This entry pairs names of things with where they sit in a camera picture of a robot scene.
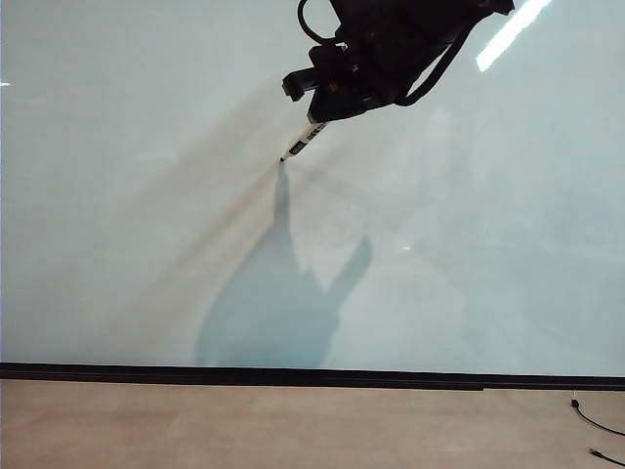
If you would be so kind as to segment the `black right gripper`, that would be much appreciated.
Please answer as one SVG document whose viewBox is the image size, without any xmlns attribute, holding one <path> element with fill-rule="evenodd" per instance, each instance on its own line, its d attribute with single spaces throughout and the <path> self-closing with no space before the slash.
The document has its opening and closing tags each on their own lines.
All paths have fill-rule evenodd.
<svg viewBox="0 0 625 469">
<path fill-rule="evenodd" d="M 361 115 L 375 106 L 401 106 L 406 99 L 405 49 L 397 43 L 318 45 L 312 65 L 287 73 L 284 94 L 293 102 L 312 93 L 310 122 L 332 122 Z"/>
</svg>

